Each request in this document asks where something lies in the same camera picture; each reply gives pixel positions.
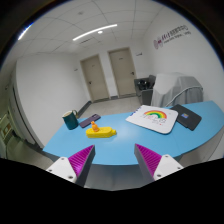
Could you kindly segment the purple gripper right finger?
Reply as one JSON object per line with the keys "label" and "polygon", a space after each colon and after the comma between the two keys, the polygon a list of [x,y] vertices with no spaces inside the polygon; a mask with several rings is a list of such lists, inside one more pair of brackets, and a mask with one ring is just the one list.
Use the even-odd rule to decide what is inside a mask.
{"label": "purple gripper right finger", "polygon": [[152,183],[183,169],[183,166],[170,155],[160,155],[139,144],[135,145],[134,154],[147,183]]}

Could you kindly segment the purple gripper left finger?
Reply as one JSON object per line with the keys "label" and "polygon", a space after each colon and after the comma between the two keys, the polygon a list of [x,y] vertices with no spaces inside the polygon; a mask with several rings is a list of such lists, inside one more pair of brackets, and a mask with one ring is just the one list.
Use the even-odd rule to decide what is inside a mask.
{"label": "purple gripper left finger", "polygon": [[69,158],[60,157],[47,168],[47,171],[83,187],[94,157],[95,146],[91,145]]}

